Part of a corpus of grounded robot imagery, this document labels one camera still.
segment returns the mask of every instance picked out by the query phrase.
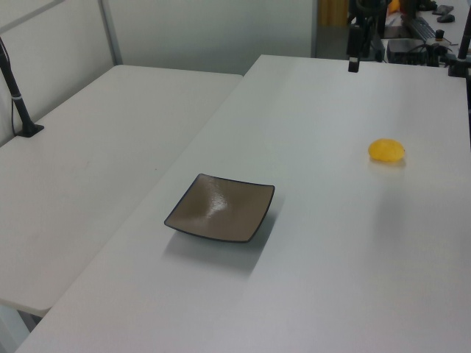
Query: desk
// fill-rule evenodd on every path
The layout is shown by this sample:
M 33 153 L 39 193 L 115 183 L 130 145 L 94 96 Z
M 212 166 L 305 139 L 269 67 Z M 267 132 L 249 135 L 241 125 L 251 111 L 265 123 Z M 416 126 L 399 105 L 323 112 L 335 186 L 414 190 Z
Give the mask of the desk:
M 445 38 L 447 38 L 452 44 L 458 44 L 457 46 L 451 46 L 453 53 L 458 54 L 470 6 L 466 3 L 466 0 L 438 1 L 437 4 L 454 6 L 455 8 L 450 14 L 455 16 L 455 22 L 450 24 L 441 24 L 436 21 L 438 16 L 434 15 L 432 13 L 433 11 L 418 12 L 417 15 L 422 16 L 434 30 L 443 29 L 445 31 Z
M 276 186 L 250 243 L 163 225 L 198 173 Z M 468 353 L 470 180 L 463 79 L 262 56 L 18 353 Z
M 241 77 L 117 66 L 0 149 L 0 304 L 44 315 Z

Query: black pole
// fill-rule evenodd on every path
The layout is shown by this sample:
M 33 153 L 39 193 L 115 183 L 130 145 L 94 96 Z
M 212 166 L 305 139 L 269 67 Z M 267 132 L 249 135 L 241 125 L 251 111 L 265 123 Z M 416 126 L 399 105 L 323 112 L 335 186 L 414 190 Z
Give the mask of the black pole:
M 461 39 L 461 45 L 459 47 L 458 59 L 465 60 L 468 55 L 468 48 L 470 47 L 471 41 L 471 7 L 468 12 L 468 19 L 466 20 L 466 26 L 464 27 L 463 38 Z
M 31 118 L 29 117 L 28 110 L 26 105 L 24 105 L 23 97 L 21 97 L 21 92 L 16 84 L 15 77 L 11 69 L 11 64 L 7 56 L 6 49 L 3 45 L 3 41 L 0 38 L 0 69 L 7 83 L 12 99 L 15 102 L 16 109 L 20 115 L 21 121 L 23 122 L 23 129 L 17 134 L 18 136 L 23 136 L 25 138 L 30 138 L 36 135 L 39 131 L 44 129 L 44 126 L 35 125 Z

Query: yellow sponge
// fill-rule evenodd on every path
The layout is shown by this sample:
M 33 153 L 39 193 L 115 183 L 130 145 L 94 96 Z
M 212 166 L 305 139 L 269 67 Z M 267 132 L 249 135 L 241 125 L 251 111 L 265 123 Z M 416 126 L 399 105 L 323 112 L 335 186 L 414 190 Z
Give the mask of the yellow sponge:
M 400 142 L 388 138 L 376 140 L 368 148 L 369 156 L 381 162 L 397 162 L 404 157 L 405 152 Z

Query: black mount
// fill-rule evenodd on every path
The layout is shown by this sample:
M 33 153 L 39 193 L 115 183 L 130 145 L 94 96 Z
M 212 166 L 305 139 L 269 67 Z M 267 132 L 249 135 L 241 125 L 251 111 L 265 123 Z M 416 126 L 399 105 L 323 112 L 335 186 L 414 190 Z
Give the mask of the black mount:
M 20 90 L 16 84 L 15 77 L 13 76 L 10 59 L 7 54 L 7 50 L 4 47 L 3 41 L 0 38 L 0 69 L 7 83 L 10 94 L 12 95 L 13 102 L 15 103 L 18 114 L 20 115 L 21 122 L 23 123 L 23 129 L 17 134 L 24 138 L 30 138 L 36 135 L 39 131 L 44 129 L 44 126 L 36 125 L 31 121 L 29 117 L 26 105 L 24 105 L 23 97 L 21 97 Z
M 451 77 L 464 77 L 470 79 L 471 61 L 467 59 L 468 49 L 471 42 L 471 7 L 468 12 L 468 19 L 464 28 L 463 38 L 459 47 L 458 57 L 453 54 L 447 54 L 443 62 L 447 63 L 448 76 Z

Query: white wall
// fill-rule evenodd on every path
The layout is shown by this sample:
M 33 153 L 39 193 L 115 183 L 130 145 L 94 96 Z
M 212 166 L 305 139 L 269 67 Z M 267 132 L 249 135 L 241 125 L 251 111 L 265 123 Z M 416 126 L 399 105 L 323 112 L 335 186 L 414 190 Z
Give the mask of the white wall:
M 33 121 L 113 66 L 98 0 L 65 0 L 0 35 Z M 0 75 L 0 146 L 11 137 L 10 92 Z
M 104 1 L 128 65 L 245 74 L 261 54 L 311 56 L 316 0 Z

